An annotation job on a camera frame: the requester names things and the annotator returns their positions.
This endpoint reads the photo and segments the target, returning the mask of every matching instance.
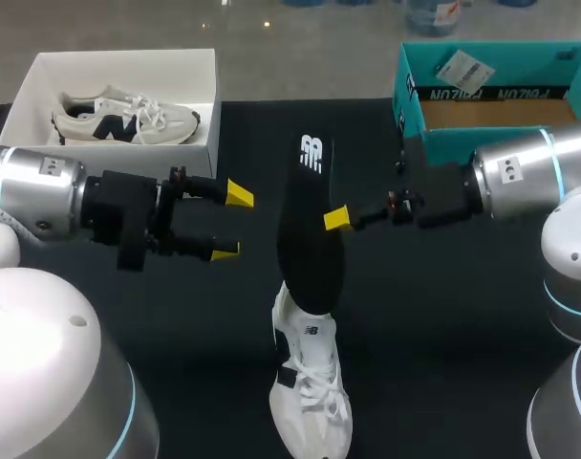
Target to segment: white sneaker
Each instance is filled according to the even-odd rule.
[[[282,441],[294,459],[344,459],[353,424],[335,321],[303,312],[285,283],[272,315],[280,366],[269,406]]]
[[[93,98],[59,96],[63,113],[53,113],[61,144],[178,144],[191,137],[200,116],[188,107],[158,103],[108,86]]]

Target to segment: teal shoe box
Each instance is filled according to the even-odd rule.
[[[458,50],[495,71],[472,96],[437,77]],[[481,145],[581,120],[581,42],[404,43],[393,110],[429,163],[465,163]]]

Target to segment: black table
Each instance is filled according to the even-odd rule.
[[[175,227],[237,237],[239,259],[149,257],[134,274],[115,271],[113,249],[84,243],[24,253],[23,266],[64,277],[94,304],[150,395],[161,459],[289,457],[269,414],[270,308],[285,153],[305,121],[334,126],[335,204],[393,186],[389,99],[224,103],[219,176],[254,192],[256,209],[191,202]],[[572,349],[546,317],[544,219],[345,236],[334,316],[355,416],[350,458],[529,458],[528,405]]]

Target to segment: n logo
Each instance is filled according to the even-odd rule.
[[[301,155],[299,162],[321,174],[322,141],[305,135],[301,138],[301,151],[303,151],[303,155]]]
[[[403,116],[402,110],[398,114],[398,131],[401,133],[401,136],[405,134],[405,117]]]
[[[136,130],[138,118],[134,115],[125,126],[122,117],[117,115],[106,115],[101,119],[101,123],[93,133],[93,137],[104,141],[112,135],[115,141],[131,142],[138,131]]]
[[[405,81],[405,86],[407,87],[407,93],[409,94],[409,99],[412,99],[412,96],[416,92],[416,83],[414,83],[414,79],[412,78],[412,74],[407,74],[407,80]]]

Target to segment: barcode sticker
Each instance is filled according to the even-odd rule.
[[[458,50],[441,68],[437,78],[473,96],[493,74],[492,67]]]

